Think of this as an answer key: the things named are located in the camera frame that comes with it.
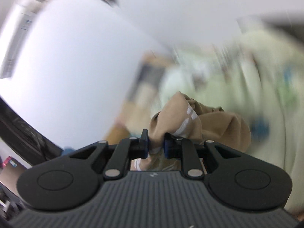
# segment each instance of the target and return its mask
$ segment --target ribbed black surface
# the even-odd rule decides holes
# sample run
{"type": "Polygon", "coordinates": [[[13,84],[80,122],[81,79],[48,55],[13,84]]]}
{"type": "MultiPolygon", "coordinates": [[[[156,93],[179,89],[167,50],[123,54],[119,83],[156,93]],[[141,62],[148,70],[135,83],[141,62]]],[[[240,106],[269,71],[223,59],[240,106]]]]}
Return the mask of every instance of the ribbed black surface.
{"type": "Polygon", "coordinates": [[[22,228],[78,227],[248,227],[289,228],[295,221],[282,209],[244,213],[213,199],[202,182],[187,180],[178,171],[129,172],[106,182],[97,195],[77,209],[61,213],[26,210],[11,221],[22,228]]]}

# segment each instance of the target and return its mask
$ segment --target round pad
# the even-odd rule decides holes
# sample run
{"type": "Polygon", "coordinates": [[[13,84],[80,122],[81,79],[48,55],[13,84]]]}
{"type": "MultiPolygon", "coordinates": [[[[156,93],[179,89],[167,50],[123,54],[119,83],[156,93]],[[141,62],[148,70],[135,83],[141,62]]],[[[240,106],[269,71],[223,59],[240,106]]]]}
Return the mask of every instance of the round pad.
{"type": "Polygon", "coordinates": [[[243,170],[236,174],[235,181],[243,188],[262,189],[270,184],[270,177],[260,170],[243,170]]]}
{"type": "Polygon", "coordinates": [[[38,178],[38,184],[45,190],[62,190],[73,182],[73,175],[63,170],[52,170],[38,178]]]}
{"type": "Polygon", "coordinates": [[[90,200],[99,180],[86,160],[68,155],[25,171],[17,190],[26,206],[44,211],[72,209],[90,200]]]}

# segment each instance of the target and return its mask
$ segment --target white stripe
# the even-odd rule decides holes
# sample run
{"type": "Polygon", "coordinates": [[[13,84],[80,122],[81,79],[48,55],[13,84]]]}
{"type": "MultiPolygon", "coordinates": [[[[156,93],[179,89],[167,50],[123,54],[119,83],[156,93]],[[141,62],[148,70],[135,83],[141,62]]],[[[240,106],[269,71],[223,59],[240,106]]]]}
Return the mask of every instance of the white stripe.
{"type": "Polygon", "coordinates": [[[175,167],[175,165],[172,165],[170,168],[168,168],[168,169],[163,169],[163,170],[173,170],[174,167],[175,167]]]}
{"type": "Polygon", "coordinates": [[[166,167],[165,167],[164,169],[162,169],[162,170],[167,170],[167,169],[169,169],[170,167],[174,167],[174,165],[175,165],[175,163],[170,164],[170,165],[166,166],[166,167]]]}
{"type": "Polygon", "coordinates": [[[190,115],[190,113],[191,113],[192,110],[193,109],[192,109],[191,105],[188,105],[188,107],[187,107],[187,114],[190,115]]]}
{"type": "Polygon", "coordinates": [[[189,122],[189,118],[186,118],[183,123],[181,124],[181,126],[172,134],[174,136],[178,136],[181,133],[183,133],[183,131],[185,130],[186,126],[188,125],[189,122]]]}
{"type": "Polygon", "coordinates": [[[135,168],[135,170],[137,170],[136,163],[137,163],[137,159],[134,160],[134,168],[135,168]]]}
{"type": "Polygon", "coordinates": [[[192,120],[194,120],[195,118],[197,118],[197,113],[195,111],[193,111],[193,113],[191,114],[191,118],[192,120]]]}
{"type": "Polygon", "coordinates": [[[141,160],[141,159],[137,159],[137,161],[136,161],[136,169],[137,169],[137,170],[141,170],[140,167],[139,167],[140,160],[141,160]]]}

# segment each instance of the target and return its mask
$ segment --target fabric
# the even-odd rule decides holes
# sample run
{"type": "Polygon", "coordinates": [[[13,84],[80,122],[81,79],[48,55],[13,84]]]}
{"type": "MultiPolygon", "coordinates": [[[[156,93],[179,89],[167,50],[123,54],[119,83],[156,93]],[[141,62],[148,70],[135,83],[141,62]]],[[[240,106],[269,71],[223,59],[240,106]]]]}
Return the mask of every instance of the fabric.
{"type": "MultiPolygon", "coordinates": [[[[281,167],[291,176],[293,189],[285,208],[300,212],[304,210],[303,46],[283,32],[258,29],[223,48],[227,69],[213,72],[199,86],[193,78],[198,67],[193,67],[192,61],[188,62],[191,67],[182,63],[168,70],[154,112],[179,90],[207,106],[238,113],[249,125],[262,119],[269,132],[253,139],[246,153],[281,167]]],[[[223,60],[204,56],[202,52],[204,65],[223,60]]]]}
{"type": "Polygon", "coordinates": [[[131,170],[177,170],[179,160],[167,160],[162,149],[165,133],[189,138],[201,144],[211,139],[241,152],[250,144],[250,130],[245,121],[222,108],[204,106],[177,92],[149,126],[149,157],[133,161],[131,170]]]}
{"type": "Polygon", "coordinates": [[[121,124],[116,123],[104,138],[109,145],[118,144],[122,139],[130,136],[127,128],[121,124]]]}
{"type": "Polygon", "coordinates": [[[144,128],[149,127],[151,120],[150,108],[153,100],[158,97],[159,83],[164,73],[174,62],[170,58],[145,55],[139,74],[122,105],[117,118],[133,136],[140,136],[144,128]]]}

